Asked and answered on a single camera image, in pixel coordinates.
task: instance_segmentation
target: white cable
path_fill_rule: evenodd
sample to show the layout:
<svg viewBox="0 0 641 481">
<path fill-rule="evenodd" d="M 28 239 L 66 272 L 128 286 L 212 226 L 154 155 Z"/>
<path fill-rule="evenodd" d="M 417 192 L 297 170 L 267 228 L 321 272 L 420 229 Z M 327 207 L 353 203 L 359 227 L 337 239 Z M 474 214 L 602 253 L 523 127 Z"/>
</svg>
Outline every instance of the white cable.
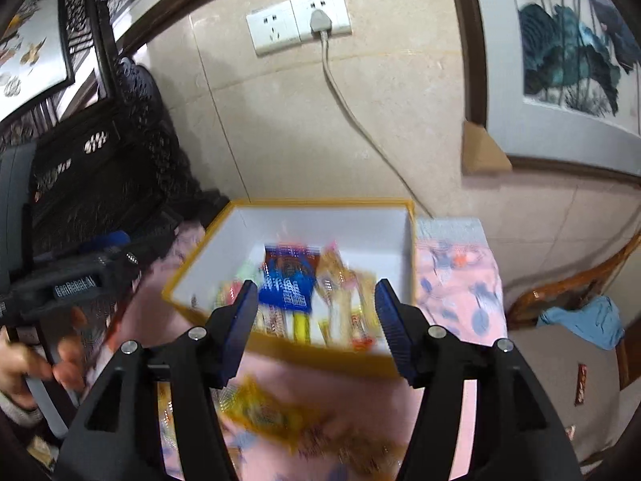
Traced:
<svg viewBox="0 0 641 481">
<path fill-rule="evenodd" d="M 347 114 L 347 116 L 350 118 L 352 121 L 353 125 L 357 128 L 358 133 L 361 134 L 361 136 L 364 137 L 364 139 L 367 141 L 367 143 L 374 149 L 376 150 L 376 153 L 380 155 L 380 157 L 385 161 L 387 166 L 389 166 L 390 170 L 394 172 L 394 175 L 396 175 L 399 180 L 403 183 L 403 186 L 405 186 L 406 190 L 409 192 L 409 196 L 425 211 L 425 213 L 430 216 L 431 218 L 434 218 L 434 214 L 431 212 L 431 210 L 422 202 L 421 199 L 414 193 L 414 190 L 411 189 L 411 186 L 409 186 L 408 182 L 405 180 L 405 178 L 401 175 L 400 171 L 396 169 L 396 167 L 392 164 L 390 161 L 389 157 L 385 154 L 383 151 L 383 148 L 374 140 L 374 138 L 370 135 L 370 133 L 367 131 L 367 129 L 361 125 L 360 121 L 356 118 L 354 113 L 351 111 L 349 108 L 349 105 L 347 104 L 347 101 L 345 101 L 345 98 L 341 94 L 341 91 L 339 90 L 339 86 L 336 84 L 336 81 L 334 80 L 334 76 L 331 73 L 331 69 L 329 68 L 329 39 L 327 35 L 327 30 L 321 30 L 320 31 L 320 44 L 323 49 L 323 72 L 325 73 L 325 77 L 327 78 L 327 81 L 329 83 L 329 86 L 331 86 L 331 89 L 334 91 L 334 94 L 336 97 L 339 99 L 339 103 L 343 107 L 343 110 Z"/>
</svg>

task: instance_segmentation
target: tile wall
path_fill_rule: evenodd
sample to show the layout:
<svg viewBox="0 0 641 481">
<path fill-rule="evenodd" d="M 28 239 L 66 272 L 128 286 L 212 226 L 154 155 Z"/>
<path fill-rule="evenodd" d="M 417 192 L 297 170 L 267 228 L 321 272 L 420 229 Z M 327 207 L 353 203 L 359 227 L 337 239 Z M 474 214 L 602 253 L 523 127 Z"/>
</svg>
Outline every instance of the tile wall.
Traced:
<svg viewBox="0 0 641 481">
<path fill-rule="evenodd" d="M 212 0 L 137 54 L 158 81 L 194 174 L 230 197 L 406 196 L 339 109 L 318 43 L 256 57 L 245 15 L 281 1 Z M 630 238 L 641 191 L 627 184 L 550 172 L 461 175 L 464 77 L 453 0 L 346 1 L 354 34 L 331 39 L 337 83 L 436 215 L 483 221 L 507 307 Z"/>
</svg>

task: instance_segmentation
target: power cord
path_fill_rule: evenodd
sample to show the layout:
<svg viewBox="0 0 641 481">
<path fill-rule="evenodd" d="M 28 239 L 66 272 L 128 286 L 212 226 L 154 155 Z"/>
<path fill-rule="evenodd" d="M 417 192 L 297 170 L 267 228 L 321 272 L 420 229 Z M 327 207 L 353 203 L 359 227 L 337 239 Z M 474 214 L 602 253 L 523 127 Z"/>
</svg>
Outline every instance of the power cord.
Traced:
<svg viewBox="0 0 641 481">
<path fill-rule="evenodd" d="M 401 175 L 400 171 L 398 171 L 398 169 L 393 165 L 389 157 L 383 151 L 383 148 L 376 142 L 376 140 L 371 136 L 371 134 L 367 131 L 367 129 L 356 118 L 354 113 L 349 108 L 347 101 L 345 101 L 345 98 L 343 97 L 339 89 L 339 86 L 336 84 L 336 81 L 334 80 L 334 76 L 331 73 L 331 69 L 329 68 L 328 31 L 331 30 L 331 18 L 323 10 L 316 9 L 312 12 L 310 27 L 312 28 L 312 32 L 320 33 L 320 44 L 323 49 L 323 72 L 325 73 L 325 77 L 329 82 L 329 86 L 331 86 L 332 91 L 336 95 L 336 98 L 339 100 L 339 103 L 341 104 L 343 110 L 345 111 L 349 119 L 352 121 L 352 124 L 357 128 L 358 133 L 360 133 L 361 136 L 363 136 L 364 139 L 367 141 L 367 143 L 374 150 L 376 150 L 376 153 L 380 155 L 383 161 L 385 161 L 385 164 L 387 164 L 390 167 L 390 170 L 392 170 L 394 174 L 399 178 L 399 180 L 403 183 L 403 186 L 405 186 L 406 190 L 409 192 L 409 196 L 425 211 L 425 213 L 428 216 L 430 216 L 431 218 L 434 218 L 434 214 L 422 202 L 422 200 L 419 199 L 416 193 L 414 193 L 414 190 L 411 189 L 411 186 L 409 186 L 408 182 Z"/>
</svg>

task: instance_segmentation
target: blue snack wrapper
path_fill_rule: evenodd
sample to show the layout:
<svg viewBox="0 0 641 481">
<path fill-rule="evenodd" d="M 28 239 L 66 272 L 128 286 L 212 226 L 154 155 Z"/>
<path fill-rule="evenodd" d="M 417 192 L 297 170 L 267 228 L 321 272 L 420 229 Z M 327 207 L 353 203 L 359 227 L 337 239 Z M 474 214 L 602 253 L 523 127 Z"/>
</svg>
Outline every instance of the blue snack wrapper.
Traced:
<svg viewBox="0 0 641 481">
<path fill-rule="evenodd" d="M 308 247 L 265 246 L 263 286 L 258 301 L 289 311 L 312 311 L 319 250 Z"/>
</svg>

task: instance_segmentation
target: storage box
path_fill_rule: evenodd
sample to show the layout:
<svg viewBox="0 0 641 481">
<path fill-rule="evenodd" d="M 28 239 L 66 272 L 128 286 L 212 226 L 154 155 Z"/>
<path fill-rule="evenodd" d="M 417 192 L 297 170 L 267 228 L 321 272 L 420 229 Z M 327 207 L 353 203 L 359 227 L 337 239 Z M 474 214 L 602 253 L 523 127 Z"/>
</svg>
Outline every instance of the storage box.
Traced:
<svg viewBox="0 0 641 481">
<path fill-rule="evenodd" d="M 168 282 L 163 298 L 191 322 L 203 324 L 220 284 L 234 279 L 248 260 L 258 266 L 264 260 L 266 244 L 317 248 L 336 244 L 345 265 L 371 271 L 377 280 L 387 278 L 400 301 L 411 303 L 413 238 L 413 203 L 408 200 L 232 201 Z M 312 344 L 253 331 L 246 349 L 313 368 L 360 376 L 398 376 L 384 340 L 367 352 L 315 344 L 320 334 L 314 317 L 318 302 L 312 299 Z"/>
</svg>

